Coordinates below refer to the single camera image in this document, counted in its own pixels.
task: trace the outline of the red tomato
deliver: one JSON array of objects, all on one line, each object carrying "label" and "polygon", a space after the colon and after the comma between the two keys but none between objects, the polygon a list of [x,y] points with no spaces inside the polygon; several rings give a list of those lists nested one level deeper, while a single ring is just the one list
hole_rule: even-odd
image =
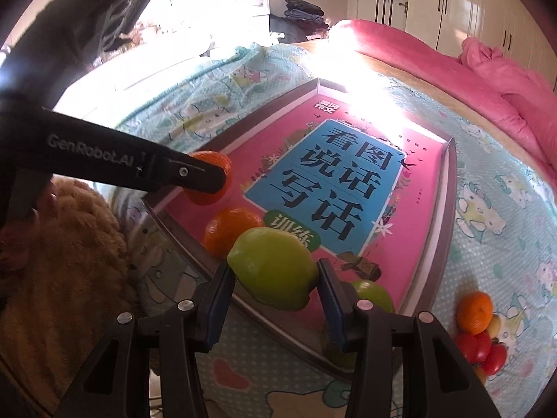
[{"label": "red tomato", "polygon": [[462,352],[467,362],[471,363],[476,355],[478,343],[470,333],[460,333],[453,338],[456,347]]},{"label": "red tomato", "polygon": [[485,374],[494,376],[505,366],[506,361],[507,348],[505,345],[494,344],[491,346],[491,350],[487,354],[485,361],[481,364],[481,367],[484,369]]},{"label": "red tomato", "polygon": [[472,364],[481,363],[487,358],[491,349],[491,338],[487,332],[482,332],[474,336],[477,342],[477,349],[472,359]]}]

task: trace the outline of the pink blanket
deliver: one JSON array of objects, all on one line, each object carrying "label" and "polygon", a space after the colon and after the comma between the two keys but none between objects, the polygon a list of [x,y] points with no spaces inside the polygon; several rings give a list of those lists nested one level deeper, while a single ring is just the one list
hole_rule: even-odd
[{"label": "pink blanket", "polygon": [[408,33],[367,20],[339,22],[329,37],[331,43],[402,69],[465,103],[520,144],[557,183],[557,126],[550,124],[557,100],[539,74],[524,71],[478,40],[464,41],[457,60]]}]

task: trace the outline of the bed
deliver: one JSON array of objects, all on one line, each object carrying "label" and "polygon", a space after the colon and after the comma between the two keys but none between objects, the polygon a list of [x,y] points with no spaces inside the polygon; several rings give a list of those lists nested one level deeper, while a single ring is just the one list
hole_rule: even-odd
[{"label": "bed", "polygon": [[[196,64],[185,75],[169,79],[164,89],[146,80],[141,92],[129,89],[119,96],[117,108],[99,107],[90,120],[192,152],[257,108],[320,76],[365,93],[370,107],[401,107],[454,137],[455,225],[432,310],[455,334],[459,298],[476,289],[491,295],[509,357],[505,368],[489,378],[487,389],[503,418],[525,416],[557,366],[557,264],[552,252],[557,208],[548,185],[551,177],[539,161],[437,87],[334,42],[253,45],[227,60]],[[162,76],[153,77],[151,84]],[[149,218],[142,194],[95,186],[121,222],[145,311],[157,314],[191,296],[204,279]],[[471,215],[472,208],[483,212],[481,225],[473,224],[478,217]],[[232,418],[344,416],[348,383],[309,366],[234,309],[221,342],[210,354],[198,356],[198,364],[205,396]],[[391,416],[398,417],[400,373],[393,388]]]}]

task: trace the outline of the stack of folded clothes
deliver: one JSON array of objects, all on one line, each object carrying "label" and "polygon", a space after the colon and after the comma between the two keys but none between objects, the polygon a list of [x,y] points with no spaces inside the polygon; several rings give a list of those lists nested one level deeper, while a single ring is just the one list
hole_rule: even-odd
[{"label": "stack of folded clothes", "polygon": [[304,31],[306,36],[329,29],[323,18],[325,13],[319,6],[304,0],[286,0],[286,7],[285,17]]}]

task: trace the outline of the person's hand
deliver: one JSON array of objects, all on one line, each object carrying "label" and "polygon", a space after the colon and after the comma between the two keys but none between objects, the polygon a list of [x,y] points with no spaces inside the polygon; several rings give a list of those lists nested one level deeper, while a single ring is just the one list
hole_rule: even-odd
[{"label": "person's hand", "polygon": [[56,211],[56,197],[52,182],[37,200],[36,209],[23,220],[12,220],[0,229],[0,270],[13,272],[24,268],[29,260],[31,245],[40,230],[40,218],[48,218]]}]

